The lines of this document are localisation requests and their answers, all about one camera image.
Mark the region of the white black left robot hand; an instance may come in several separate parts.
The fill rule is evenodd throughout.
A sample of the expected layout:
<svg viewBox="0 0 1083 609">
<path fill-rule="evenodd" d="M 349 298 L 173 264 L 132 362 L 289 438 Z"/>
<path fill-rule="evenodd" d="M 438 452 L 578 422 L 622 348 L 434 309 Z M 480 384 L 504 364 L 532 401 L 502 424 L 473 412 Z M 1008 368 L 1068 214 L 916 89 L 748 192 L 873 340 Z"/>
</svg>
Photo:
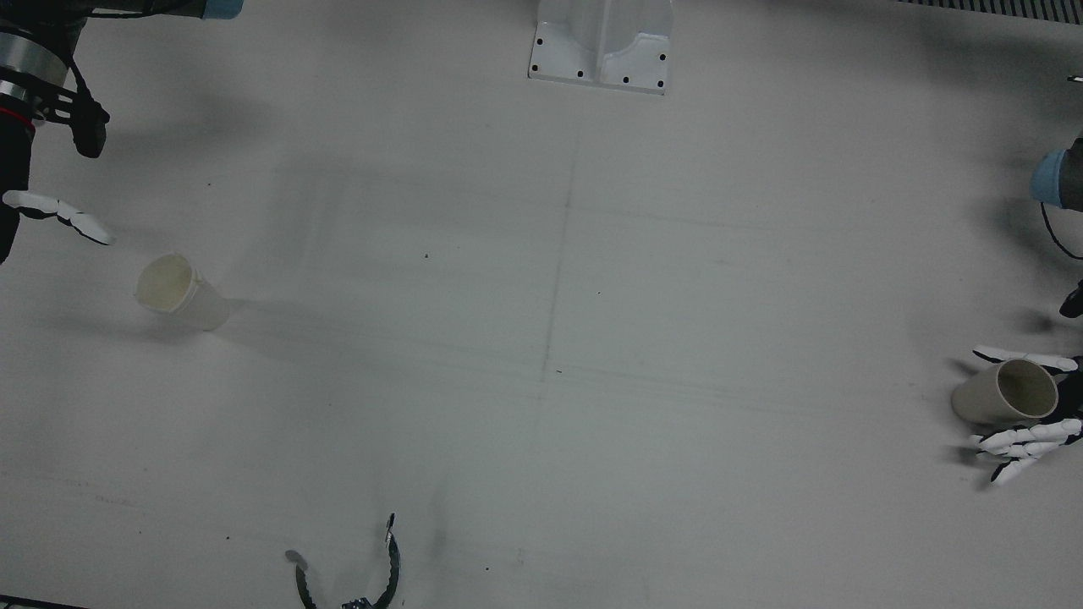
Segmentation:
<svg viewBox="0 0 1083 609">
<path fill-rule="evenodd" d="M 1082 376 L 1080 357 L 1033 354 L 999 349 L 978 344 L 973 354 L 991 363 L 1025 359 L 1047 371 L 1057 383 L 1058 402 L 1053 411 L 1036 422 L 1021 422 L 999 428 L 993 433 L 973 435 L 973 446 L 978 458 L 997 459 L 999 466 L 990 475 L 990 485 L 1005 485 L 1057 448 L 1071 446 L 1080 440 L 1080 409 L 1082 409 Z"/>
</svg>

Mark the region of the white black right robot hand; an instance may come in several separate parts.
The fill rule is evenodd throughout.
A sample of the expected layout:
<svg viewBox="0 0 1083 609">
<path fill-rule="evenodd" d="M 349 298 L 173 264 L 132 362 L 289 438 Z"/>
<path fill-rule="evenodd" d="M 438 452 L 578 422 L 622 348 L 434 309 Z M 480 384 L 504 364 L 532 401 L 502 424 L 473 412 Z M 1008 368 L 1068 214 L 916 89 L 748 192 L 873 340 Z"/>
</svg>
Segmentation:
<svg viewBox="0 0 1083 609">
<path fill-rule="evenodd" d="M 23 218 L 55 219 L 100 245 L 113 245 L 115 239 L 96 217 L 78 211 L 66 200 L 30 190 L 32 135 L 28 124 L 3 112 L 1 119 L 1 262 L 5 263 L 14 246 Z"/>
</svg>

